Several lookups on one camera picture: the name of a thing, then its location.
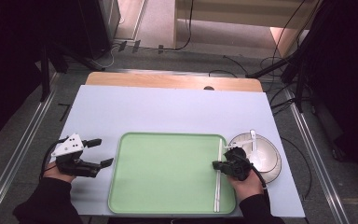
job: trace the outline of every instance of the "wire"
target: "wire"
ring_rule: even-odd
[[[234,77],[237,77],[234,73],[228,72],[228,71],[226,71],[226,70],[219,70],[219,69],[217,69],[217,70],[212,70],[211,72],[209,72],[208,77],[210,77],[210,76],[211,76],[211,73],[214,73],[214,72],[224,72],[224,73],[231,74],[231,75],[234,76]]]
[[[110,50],[110,55],[112,56],[112,62],[111,62],[109,65],[104,66],[104,65],[101,65],[101,64],[95,62],[94,60],[92,60],[92,62],[94,62],[95,64],[101,66],[102,68],[107,68],[107,67],[112,66],[112,64],[115,62],[115,57],[113,57],[113,50],[116,49],[116,48],[118,48],[118,46],[114,46],[114,47],[112,47],[112,49]]]
[[[42,161],[42,167],[41,167],[41,169],[40,169],[39,181],[42,179],[43,174],[44,174],[45,171],[46,171],[46,165],[47,165],[47,161],[48,161],[48,155],[51,153],[51,151],[54,149],[54,147],[57,146],[57,144],[65,142],[66,139],[68,139],[68,137],[66,137],[66,138],[64,138],[64,139],[60,139],[60,140],[54,142],[54,143],[48,148],[48,150],[46,151],[45,156],[44,156],[43,161]]]
[[[310,183],[309,183],[309,186],[308,186],[308,189],[307,189],[307,192],[305,194],[305,196],[303,197],[303,199],[307,199],[308,195],[310,194],[310,189],[312,187],[312,172],[310,171],[310,164],[308,163],[307,159],[305,158],[305,155],[304,153],[302,153],[302,151],[294,144],[292,143],[291,141],[289,141],[288,139],[280,136],[280,138],[286,142],[288,142],[290,145],[292,145],[295,149],[297,149],[297,151],[301,154],[302,158],[304,159],[305,163],[307,164],[307,167],[308,167],[308,171],[310,173]]]
[[[57,167],[57,165],[51,166],[50,168],[46,169],[45,172],[46,172],[46,171],[49,171],[49,170],[51,170],[51,169],[53,169],[54,167]]]
[[[297,37],[296,37],[296,42],[297,42],[297,48],[299,48],[299,42],[300,42],[300,36],[302,34],[302,32],[305,30],[305,27],[307,27],[308,23],[310,22],[310,19],[312,19],[313,14],[315,14],[316,11],[319,11],[320,9],[316,10],[319,6],[319,2],[321,0],[318,0],[318,2],[315,5],[315,8],[312,10],[312,12],[310,13],[310,16],[307,18],[307,21],[305,22],[304,26],[301,28],[301,31],[298,33]]]
[[[251,162],[249,162],[248,160],[246,160],[238,155],[235,155],[235,154],[233,154],[232,156],[248,163],[250,165],[250,167],[252,168],[252,170],[257,175],[257,177],[260,179],[261,187],[263,187],[263,190],[264,190],[264,200],[266,201],[268,210],[271,212],[270,201],[269,201],[269,191],[267,190],[266,180],[264,180],[263,176],[260,174],[260,172],[258,172],[258,170],[253,166],[253,164]]]
[[[291,82],[291,83],[287,84],[285,87],[283,87],[283,88],[281,88],[280,90],[278,90],[278,91],[271,97],[271,99],[269,100],[269,105],[272,104],[272,101],[275,99],[275,97],[278,96],[278,94],[279,94],[281,91],[283,91],[284,89],[288,88],[289,86],[291,86],[291,85],[293,85],[293,84],[295,84],[295,83],[296,83],[296,82]]]
[[[223,55],[223,58],[227,58],[227,59],[231,60],[232,62],[236,63],[245,72],[245,77],[249,76],[248,71],[246,71],[246,69],[240,63],[238,63],[234,59],[228,58],[228,56],[226,56],[226,55]]]
[[[193,7],[194,7],[194,0],[191,0],[191,8],[190,8],[190,19],[188,20],[188,40],[186,41],[186,43],[179,49],[170,49],[170,50],[180,50],[180,49],[184,49],[185,47],[187,47],[188,43],[190,43],[190,39],[191,39],[191,21],[193,18]]]

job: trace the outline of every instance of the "white table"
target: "white table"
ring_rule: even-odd
[[[263,92],[204,91],[116,86],[81,86],[62,137],[79,133],[82,139],[102,138],[81,159],[100,162],[116,156],[120,137],[128,132],[218,133],[228,141],[255,129],[280,152],[282,171],[268,184],[271,213],[304,217],[304,210],[280,136]],[[96,178],[73,182],[72,202],[80,215],[115,216],[107,206],[114,165]],[[240,217],[237,208],[230,217]]]

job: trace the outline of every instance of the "plastic tray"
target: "plastic tray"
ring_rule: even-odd
[[[225,146],[217,134],[124,134],[109,208],[117,214],[214,214],[212,161],[217,160],[220,139]],[[234,190],[222,175],[219,214],[231,213],[235,206]]]

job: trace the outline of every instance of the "metal frame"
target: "metal frame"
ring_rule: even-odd
[[[20,142],[17,144],[13,155],[10,158],[10,161],[7,163],[7,166],[0,177],[0,205],[1,202],[4,200],[7,191],[10,187],[11,182],[14,179],[17,171],[19,170],[21,163],[28,151],[29,146],[31,145],[34,135],[39,128],[40,123],[42,122],[43,118],[48,111],[50,106],[51,100],[53,99],[56,91],[56,83],[60,75],[55,73],[50,81],[51,92],[47,95],[46,101],[39,103],[34,116],[32,117],[30,123],[28,124],[27,129],[25,130],[24,134]]]
[[[287,89],[284,90],[286,98],[292,99],[295,96]],[[327,172],[324,162],[322,160],[319,149],[313,141],[313,137],[310,133],[308,124],[304,118],[304,115],[299,113],[295,105],[291,105],[293,115],[295,117],[298,129],[304,139],[304,143],[307,147],[307,150],[310,154],[310,160],[315,168],[316,175],[321,182],[322,189],[324,190],[324,195],[330,206],[333,217],[336,220],[336,223],[350,223],[348,216],[345,212],[343,203],[337,193],[336,188],[334,187],[333,181],[330,178],[329,173]]]

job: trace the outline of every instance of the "robotic hand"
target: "robotic hand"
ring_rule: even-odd
[[[76,133],[72,134],[70,137],[57,141],[48,149],[48,152],[45,155],[40,178],[45,172],[45,163],[48,158],[48,154],[59,143],[62,144],[51,153],[51,157],[56,158],[57,168],[62,174],[96,177],[101,169],[112,164],[113,158],[106,161],[101,161],[100,164],[97,164],[82,161],[80,156],[83,153],[84,148],[99,146],[101,142],[102,140],[99,138],[89,141],[82,141],[80,136]]]

